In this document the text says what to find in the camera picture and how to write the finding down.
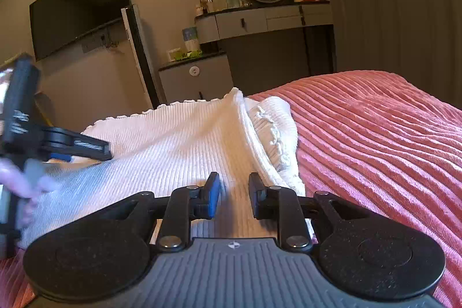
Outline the person's left hand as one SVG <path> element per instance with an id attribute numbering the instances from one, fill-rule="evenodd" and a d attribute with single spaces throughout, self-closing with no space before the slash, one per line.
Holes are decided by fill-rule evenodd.
<path id="1" fill-rule="evenodd" d="M 20 218 L 20 228 L 27 227 L 33 221 L 34 210 L 36 210 L 41 196 L 58 187 L 56 181 L 43 171 L 41 163 L 38 164 L 40 166 L 38 181 L 33 188 L 24 172 L 10 160 L 1 158 L 1 185 L 12 194 L 25 200 Z"/>

